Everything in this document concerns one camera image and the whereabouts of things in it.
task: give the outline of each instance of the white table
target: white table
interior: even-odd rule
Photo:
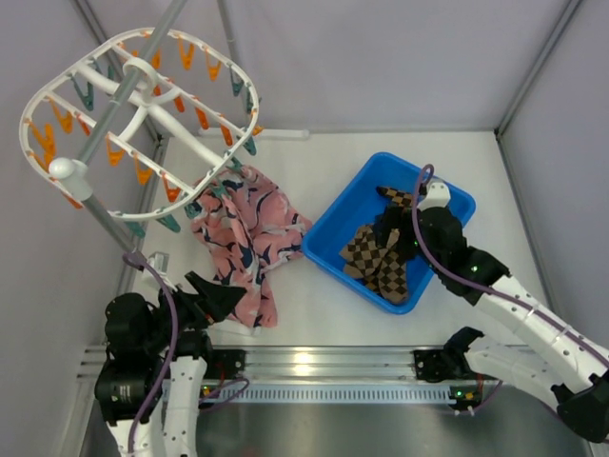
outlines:
[[[222,139],[203,140],[215,150]],[[529,291],[545,300],[519,212],[492,132],[401,132],[313,134],[308,140],[260,139],[258,155],[243,150],[242,162],[274,180],[293,206],[316,221],[371,154],[392,152],[418,166],[434,164],[439,177],[474,196],[477,209],[465,229],[469,243],[490,251],[510,267]],[[186,182],[205,174],[193,153],[172,139],[165,166]],[[167,201],[159,186],[154,208]],[[214,268],[205,246],[189,229],[182,211],[175,214],[182,231],[149,224],[144,254],[170,255],[169,277],[183,281],[195,270],[211,278]],[[499,323],[452,296],[434,278],[417,306],[403,316],[388,314],[308,259],[291,262],[268,274],[279,312],[279,325],[256,337],[210,330],[214,345],[273,346],[416,346],[441,345],[464,326],[488,332],[504,343],[517,343]],[[134,291],[156,303],[156,290],[135,280]]]

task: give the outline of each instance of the gray floor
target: gray floor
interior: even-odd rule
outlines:
[[[590,455],[537,401],[511,388],[474,418],[440,410],[445,409],[235,405],[201,416],[197,446],[200,457]],[[114,455],[119,454],[96,409],[82,457]]]

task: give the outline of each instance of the blue plastic bin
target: blue plastic bin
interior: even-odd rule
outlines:
[[[376,186],[412,191],[420,171],[419,167],[388,152],[374,154],[303,242],[304,255],[309,259],[362,297],[394,314],[406,314],[417,305],[433,276],[427,264],[419,256],[407,262],[406,280],[410,296],[402,304],[393,305],[344,274],[344,259],[339,252],[353,238],[359,226],[374,222],[375,216],[383,213],[388,200],[377,193]],[[476,210],[476,202],[468,193],[446,184],[451,194],[448,207],[465,225]]]

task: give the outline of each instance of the pink patterned fabric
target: pink patterned fabric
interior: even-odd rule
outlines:
[[[247,290],[232,319],[248,327],[275,327],[277,309],[266,273],[301,257],[311,222],[289,205],[285,194],[258,170],[218,178],[228,195],[206,189],[187,205],[195,237],[206,245],[217,268],[214,280]]]

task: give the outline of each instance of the white plastic frame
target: white plastic frame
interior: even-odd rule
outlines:
[[[120,33],[109,40],[106,43],[101,45],[96,50],[90,52],[85,57],[80,59],[78,62],[73,64],[67,70],[62,72],[55,79],[50,81],[44,87],[42,87],[36,94],[29,100],[26,108],[23,111],[23,114],[20,119],[19,124],[19,141],[21,144],[21,149],[26,156],[29,164],[36,170],[38,174],[40,174],[43,178],[45,178],[50,184],[61,190],[63,193],[73,198],[78,202],[78,199],[74,198],[74,196],[59,183],[58,181],[51,179],[50,174],[45,172],[44,169],[40,167],[38,162],[31,157],[29,154],[34,152],[34,149],[29,144],[29,125],[28,121],[32,119],[34,111],[41,103],[48,103],[49,99],[52,99],[53,102],[60,108],[69,111],[72,117],[76,118],[76,120],[80,119],[83,121],[90,129],[95,127],[96,121],[89,116],[87,116],[81,109],[76,108],[73,104],[57,95],[54,90],[60,87],[61,85],[70,81],[70,76],[79,74],[97,89],[101,89],[105,93],[113,94],[118,88],[118,83],[108,79],[103,74],[99,73],[96,69],[90,67],[93,62],[98,60],[102,55],[104,55],[109,50],[116,51],[121,57],[124,57],[127,61],[131,60],[132,63],[137,66],[137,61],[141,60],[137,57],[134,57],[129,52],[121,48],[121,45],[124,44],[128,39],[135,37],[148,37],[152,34],[154,28],[141,28],[136,30],[125,31]],[[120,149],[124,149],[126,154],[133,158],[137,156],[137,159],[144,166],[152,169],[155,174],[159,177],[165,176],[167,181],[172,185],[179,189],[181,189],[180,197],[174,203],[168,202],[168,205],[161,209],[154,209],[145,213],[123,213],[121,211],[109,210],[108,214],[115,219],[122,220],[124,222],[138,222],[138,221],[149,221],[154,219],[159,219],[163,216],[169,215],[173,211],[180,209],[190,203],[192,200],[196,198],[196,196],[203,191],[203,189],[209,185],[210,181],[215,177],[215,175],[221,170],[221,168],[226,165],[228,161],[232,158],[235,151],[240,148],[245,142],[251,138],[253,131],[258,123],[258,113],[259,113],[259,101],[258,101],[258,92],[254,87],[254,84],[249,79],[247,74],[234,62],[232,62],[227,57],[223,56],[220,52],[212,48],[210,45],[205,43],[204,41],[192,36],[188,33],[178,31],[178,30],[170,30],[167,33],[167,36],[175,39],[176,41],[181,38],[186,43],[192,43],[195,47],[201,52],[207,52],[209,56],[213,57],[217,61],[221,62],[229,71],[234,71],[234,73],[243,80],[244,85],[242,90],[248,90],[249,96],[252,102],[251,115],[249,116],[249,124],[246,128],[242,129],[235,126],[230,121],[226,120],[221,116],[221,113],[208,107],[201,101],[195,98],[195,95],[192,95],[180,87],[176,86],[172,82],[168,80],[161,73],[156,71],[156,75],[160,82],[160,85],[165,86],[168,91],[163,93],[162,95],[155,97],[143,97],[142,93],[135,91],[129,97],[129,102],[138,107],[138,110],[134,113],[133,118],[129,122],[129,124],[125,127],[122,133],[115,134],[113,132],[108,133],[108,137],[110,141],[113,143],[115,147]],[[186,104],[192,105],[194,108],[198,108],[203,111],[207,116],[211,119],[214,119],[216,122],[220,123],[227,129],[229,129],[233,134],[240,136],[231,147],[227,147],[223,150],[222,155],[219,155],[212,150],[203,146],[199,141],[193,136],[187,129],[180,124],[180,122],[171,114],[169,114],[161,105],[164,103],[172,102],[174,98],[180,96],[183,102]],[[174,176],[162,166],[158,165],[154,161],[147,158],[142,152],[133,147],[128,140],[130,136],[137,130],[137,128],[144,122],[146,115],[150,115],[163,124],[176,136],[179,137],[185,144],[189,145],[193,152],[195,152],[199,157],[208,162],[212,168],[207,172],[205,178],[195,187],[189,186],[184,183],[180,178]]]

